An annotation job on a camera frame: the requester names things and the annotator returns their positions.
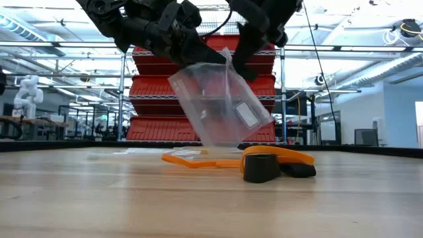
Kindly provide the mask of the background computer monitor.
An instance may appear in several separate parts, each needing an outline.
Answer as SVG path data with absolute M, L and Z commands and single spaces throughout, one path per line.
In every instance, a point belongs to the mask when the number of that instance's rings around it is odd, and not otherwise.
M 341 142 L 340 111 L 318 116 L 319 135 L 322 145 L 339 145 Z

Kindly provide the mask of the red plastic storage bin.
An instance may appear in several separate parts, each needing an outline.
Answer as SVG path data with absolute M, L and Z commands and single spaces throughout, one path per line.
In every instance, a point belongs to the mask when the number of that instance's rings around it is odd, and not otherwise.
M 263 124 L 253 120 L 247 124 L 241 118 L 206 118 L 192 126 L 204 145 L 237 145 L 243 142 L 275 142 L 273 122 Z
M 130 141 L 199 141 L 183 116 L 134 116 L 126 139 Z
M 238 83 L 233 79 L 228 82 L 223 77 L 214 77 L 211 79 L 199 79 L 195 86 L 199 90 L 200 102 L 204 102 L 207 106 L 219 108 L 224 106 L 226 102 L 239 104 L 243 99 L 250 99 L 250 92 L 258 98 L 258 101 L 268 111 L 272 113 L 275 105 L 275 99 L 270 97 L 276 96 L 274 88 L 276 78 L 273 75 L 259 75 L 253 82 L 242 80 Z
M 181 67 L 171 60 L 155 55 L 144 55 L 146 52 L 140 47 L 135 47 L 132 58 L 140 75 L 172 75 L 176 73 Z
M 239 35 L 213 35 L 206 38 L 206 44 L 216 51 L 228 48 L 234 51 L 239 43 Z M 254 55 L 249 58 L 246 67 L 259 75 L 272 74 L 275 55 Z
M 183 116 L 184 111 L 175 96 L 168 75 L 136 75 L 132 78 L 129 98 L 139 116 Z

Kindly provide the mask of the black background screen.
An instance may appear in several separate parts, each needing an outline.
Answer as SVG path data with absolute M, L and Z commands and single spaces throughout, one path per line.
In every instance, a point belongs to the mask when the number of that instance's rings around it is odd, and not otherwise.
M 306 93 L 300 93 L 300 95 L 292 100 L 291 97 L 294 97 L 298 91 L 286 91 L 286 107 L 285 113 L 287 115 L 298 115 L 306 116 L 307 115 L 307 102 L 308 97 Z M 276 95 L 280 97 L 274 102 L 273 109 L 271 113 L 273 114 L 281 114 L 282 113 L 282 90 L 276 89 Z

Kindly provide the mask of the wooden background workbench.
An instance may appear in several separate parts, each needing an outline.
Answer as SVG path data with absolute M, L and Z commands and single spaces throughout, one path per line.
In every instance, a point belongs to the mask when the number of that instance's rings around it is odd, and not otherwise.
M 69 127 L 66 122 L 54 122 L 41 117 L 27 119 L 14 116 L 0 116 L 0 139 L 9 140 L 59 140 L 63 139 L 65 130 Z

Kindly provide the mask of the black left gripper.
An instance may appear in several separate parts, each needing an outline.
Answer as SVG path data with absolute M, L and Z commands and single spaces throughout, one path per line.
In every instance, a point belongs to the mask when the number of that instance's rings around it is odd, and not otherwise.
M 199 9 L 189 0 L 178 3 L 178 29 L 166 32 L 165 13 L 172 2 L 177 0 L 129 0 L 124 7 L 127 17 L 123 21 L 123 42 L 179 65 L 224 64 L 224 57 L 198 36 L 196 27 L 202 19 Z

